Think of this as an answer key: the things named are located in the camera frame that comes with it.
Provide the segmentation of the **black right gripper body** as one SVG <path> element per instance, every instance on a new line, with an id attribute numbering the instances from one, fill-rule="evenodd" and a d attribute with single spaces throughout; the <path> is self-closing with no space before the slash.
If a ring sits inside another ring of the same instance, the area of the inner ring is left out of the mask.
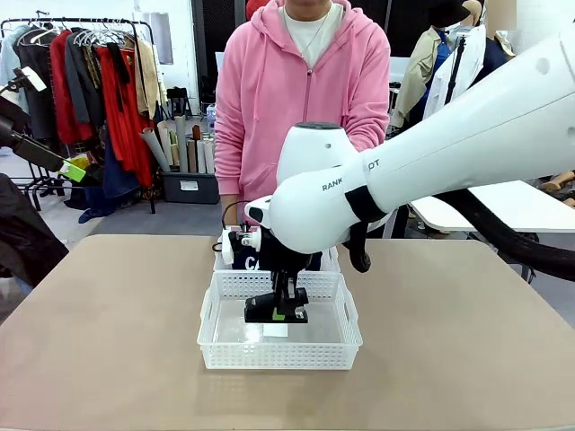
<path id="1" fill-rule="evenodd" d="M 312 258 L 312 254 L 292 251 L 282 244 L 270 230 L 261 230 L 259 250 L 261 270 L 285 271 L 288 274 L 297 274 L 310 265 Z"/>

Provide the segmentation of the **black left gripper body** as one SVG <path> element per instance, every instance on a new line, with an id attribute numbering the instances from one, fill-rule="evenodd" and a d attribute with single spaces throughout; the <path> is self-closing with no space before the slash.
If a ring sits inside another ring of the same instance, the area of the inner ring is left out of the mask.
<path id="1" fill-rule="evenodd" d="M 1 95 L 1 146 L 13 147 L 26 132 L 30 117 L 22 108 Z"/>

